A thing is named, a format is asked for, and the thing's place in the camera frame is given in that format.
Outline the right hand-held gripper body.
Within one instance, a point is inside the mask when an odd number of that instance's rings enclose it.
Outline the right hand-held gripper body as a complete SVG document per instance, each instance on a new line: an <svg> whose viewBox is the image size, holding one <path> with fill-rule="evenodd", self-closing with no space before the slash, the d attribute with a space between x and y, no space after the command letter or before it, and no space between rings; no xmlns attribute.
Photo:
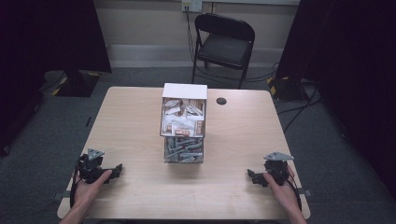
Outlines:
<svg viewBox="0 0 396 224"><path fill-rule="evenodd" d="M275 182L282 186L288 179L290 172L288 170L288 161L293 161L294 157L281 152L273 152L264 156L265 170L270 174Z"/></svg>

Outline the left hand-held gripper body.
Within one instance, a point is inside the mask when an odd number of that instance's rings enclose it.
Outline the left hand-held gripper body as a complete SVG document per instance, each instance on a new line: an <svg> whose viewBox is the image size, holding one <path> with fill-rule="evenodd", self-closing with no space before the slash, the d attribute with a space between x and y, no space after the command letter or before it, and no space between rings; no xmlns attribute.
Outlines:
<svg viewBox="0 0 396 224"><path fill-rule="evenodd" d="M104 151L89 148L78 161L79 176L88 184L95 182L106 170L101 167Z"/></svg>

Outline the person's left hand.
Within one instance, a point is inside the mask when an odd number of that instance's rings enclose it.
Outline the person's left hand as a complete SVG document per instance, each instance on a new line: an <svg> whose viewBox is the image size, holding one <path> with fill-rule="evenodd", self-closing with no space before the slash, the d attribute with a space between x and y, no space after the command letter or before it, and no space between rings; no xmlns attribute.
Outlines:
<svg viewBox="0 0 396 224"><path fill-rule="evenodd" d="M80 210L87 213L91 208L93 202L96 200L100 188L105 184L105 182L112 175L111 170L105 171L95 182L87 184L84 181L79 181L77 183L77 189L74 197L73 209Z"/></svg>

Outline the person's right hand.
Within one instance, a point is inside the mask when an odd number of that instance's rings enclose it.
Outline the person's right hand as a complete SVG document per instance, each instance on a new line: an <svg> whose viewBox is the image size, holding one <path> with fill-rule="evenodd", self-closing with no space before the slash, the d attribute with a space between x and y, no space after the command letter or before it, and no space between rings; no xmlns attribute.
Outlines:
<svg viewBox="0 0 396 224"><path fill-rule="evenodd" d="M284 183L282 186L279 186L275 182L274 178L268 173L264 173L263 177L268 182L268 185L273 191L277 201L281 204L289 217L291 215L298 215L301 213L292 184Z"/></svg>

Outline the black stand base striped tape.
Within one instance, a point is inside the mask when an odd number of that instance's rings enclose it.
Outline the black stand base striped tape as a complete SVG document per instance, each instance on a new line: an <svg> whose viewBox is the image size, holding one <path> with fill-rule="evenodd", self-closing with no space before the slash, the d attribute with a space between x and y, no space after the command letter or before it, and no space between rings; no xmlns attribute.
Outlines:
<svg viewBox="0 0 396 224"><path fill-rule="evenodd" d="M61 97L90 97L100 79L95 72L65 70L65 78L61 80L58 87L52 92L54 96Z"/></svg>
<svg viewBox="0 0 396 224"><path fill-rule="evenodd" d="M301 82L294 81L288 77L266 79L269 92L273 98L281 101L306 101L308 95Z"/></svg>

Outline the pile of white sachets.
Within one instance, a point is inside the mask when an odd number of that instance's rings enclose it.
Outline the pile of white sachets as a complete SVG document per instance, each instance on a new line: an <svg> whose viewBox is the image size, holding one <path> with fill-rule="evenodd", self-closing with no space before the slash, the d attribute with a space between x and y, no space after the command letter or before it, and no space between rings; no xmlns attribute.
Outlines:
<svg viewBox="0 0 396 224"><path fill-rule="evenodd" d="M164 98L160 135L204 137L205 100Z"/></svg>

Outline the clear two-tier box white top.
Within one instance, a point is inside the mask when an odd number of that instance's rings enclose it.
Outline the clear two-tier box white top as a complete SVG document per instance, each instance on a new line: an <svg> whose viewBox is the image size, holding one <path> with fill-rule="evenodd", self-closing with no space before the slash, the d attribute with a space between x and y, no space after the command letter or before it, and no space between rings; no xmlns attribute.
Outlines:
<svg viewBox="0 0 396 224"><path fill-rule="evenodd" d="M163 87L164 98L202 99L207 100L207 86L196 84L165 83Z"/></svg>

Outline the black folding chair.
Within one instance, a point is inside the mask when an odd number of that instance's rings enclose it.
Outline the black folding chair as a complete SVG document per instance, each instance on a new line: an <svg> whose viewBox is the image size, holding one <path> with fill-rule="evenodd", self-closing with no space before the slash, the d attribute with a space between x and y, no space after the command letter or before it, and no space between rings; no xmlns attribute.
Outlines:
<svg viewBox="0 0 396 224"><path fill-rule="evenodd" d="M195 80L197 61L241 70L237 88L240 89L248 72L255 42L255 31L245 21L214 13L198 15L194 20L196 30L195 52L191 82Z"/></svg>

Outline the white wall socket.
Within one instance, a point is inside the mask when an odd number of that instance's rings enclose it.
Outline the white wall socket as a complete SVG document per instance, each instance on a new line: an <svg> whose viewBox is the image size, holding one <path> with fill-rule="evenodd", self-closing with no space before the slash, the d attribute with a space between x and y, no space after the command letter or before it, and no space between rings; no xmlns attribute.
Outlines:
<svg viewBox="0 0 396 224"><path fill-rule="evenodd" d="M202 0L181 0L181 10L183 12L201 13L203 9Z"/></svg>

